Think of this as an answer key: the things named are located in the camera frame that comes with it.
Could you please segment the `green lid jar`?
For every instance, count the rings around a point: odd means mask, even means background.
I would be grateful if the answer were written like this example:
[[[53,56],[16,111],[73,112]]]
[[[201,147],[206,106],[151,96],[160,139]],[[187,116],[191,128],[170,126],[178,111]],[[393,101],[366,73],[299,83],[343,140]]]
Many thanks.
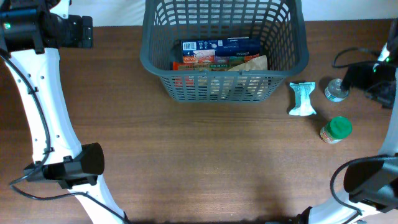
[[[347,138],[353,130],[351,121],[343,116],[331,119],[320,130],[320,138],[328,144],[336,144]]]

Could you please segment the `beige paper pouch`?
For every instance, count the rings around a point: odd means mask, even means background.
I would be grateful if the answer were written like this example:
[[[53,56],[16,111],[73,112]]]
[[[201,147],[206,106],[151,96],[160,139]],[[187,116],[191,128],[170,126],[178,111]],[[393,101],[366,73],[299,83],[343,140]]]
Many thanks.
[[[227,64],[214,64],[212,68],[215,71],[222,72],[239,72],[249,70],[267,70],[267,57],[260,56],[248,60],[244,63],[227,63]],[[252,77],[248,80],[248,77],[238,77],[236,83],[234,83],[234,77],[224,77],[221,81],[220,78],[215,78],[211,81],[211,95],[221,95],[221,98],[229,98],[229,94],[235,90],[237,92],[240,89],[246,90],[250,95],[257,94],[261,95],[265,89],[267,89],[266,81],[261,83],[261,77]]]

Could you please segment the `blue tissue box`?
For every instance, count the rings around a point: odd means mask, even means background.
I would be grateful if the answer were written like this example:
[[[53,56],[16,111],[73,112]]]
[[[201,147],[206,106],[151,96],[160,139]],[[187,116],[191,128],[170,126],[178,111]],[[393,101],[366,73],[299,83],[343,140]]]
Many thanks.
[[[183,40],[183,63],[244,63],[260,56],[261,42],[249,37]]]

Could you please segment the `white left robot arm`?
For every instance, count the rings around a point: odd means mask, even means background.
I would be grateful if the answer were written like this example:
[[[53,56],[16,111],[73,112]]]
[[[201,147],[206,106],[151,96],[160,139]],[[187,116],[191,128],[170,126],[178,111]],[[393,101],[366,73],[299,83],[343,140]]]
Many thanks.
[[[60,81],[61,48],[93,47],[93,20],[69,13],[70,1],[1,2],[1,58],[16,82],[32,136],[33,161],[20,182],[56,183],[93,223],[127,223],[104,180],[98,143],[81,144]]]

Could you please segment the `light green snack packet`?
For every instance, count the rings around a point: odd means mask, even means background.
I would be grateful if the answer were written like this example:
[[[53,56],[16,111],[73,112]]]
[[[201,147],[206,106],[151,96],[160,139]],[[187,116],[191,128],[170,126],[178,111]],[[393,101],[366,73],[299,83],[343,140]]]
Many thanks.
[[[289,115],[310,116],[316,114],[310,101],[310,94],[315,89],[315,82],[289,83],[289,86],[295,95],[295,106],[289,111]]]

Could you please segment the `silver tin can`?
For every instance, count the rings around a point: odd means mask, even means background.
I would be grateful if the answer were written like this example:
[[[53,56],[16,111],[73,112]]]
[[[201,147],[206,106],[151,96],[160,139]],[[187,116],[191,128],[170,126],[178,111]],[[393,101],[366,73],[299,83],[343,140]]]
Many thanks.
[[[328,83],[324,91],[328,100],[339,103],[348,97],[349,90],[342,89],[342,82],[342,79],[336,78]]]

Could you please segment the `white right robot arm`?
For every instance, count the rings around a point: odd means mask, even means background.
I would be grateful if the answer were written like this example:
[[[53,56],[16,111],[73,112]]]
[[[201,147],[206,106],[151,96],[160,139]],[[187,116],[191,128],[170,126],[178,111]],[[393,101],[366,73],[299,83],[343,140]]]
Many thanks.
[[[332,66],[345,69],[342,85],[354,90],[345,104],[354,121],[347,139],[364,157],[345,159],[330,179],[331,198],[308,207],[292,223],[355,223],[363,217],[397,208],[397,94],[392,111],[379,116],[371,92],[397,86],[397,22],[306,22],[309,46],[333,54]]]

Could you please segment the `grey plastic basket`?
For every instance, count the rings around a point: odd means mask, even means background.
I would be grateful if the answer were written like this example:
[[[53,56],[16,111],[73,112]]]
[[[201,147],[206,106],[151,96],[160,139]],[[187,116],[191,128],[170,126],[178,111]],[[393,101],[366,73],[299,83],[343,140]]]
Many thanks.
[[[300,0],[146,2],[141,62],[177,101],[263,101],[308,56]]]

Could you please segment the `San Remo spaghetti packet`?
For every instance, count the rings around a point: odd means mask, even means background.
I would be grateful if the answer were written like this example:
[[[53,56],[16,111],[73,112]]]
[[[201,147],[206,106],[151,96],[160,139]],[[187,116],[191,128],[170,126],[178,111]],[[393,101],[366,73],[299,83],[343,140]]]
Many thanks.
[[[172,70],[209,70],[209,71],[227,71],[234,67],[230,63],[178,63],[172,62]],[[175,87],[182,87],[182,78],[174,78]],[[194,85],[193,77],[185,77],[185,83],[188,86]]]

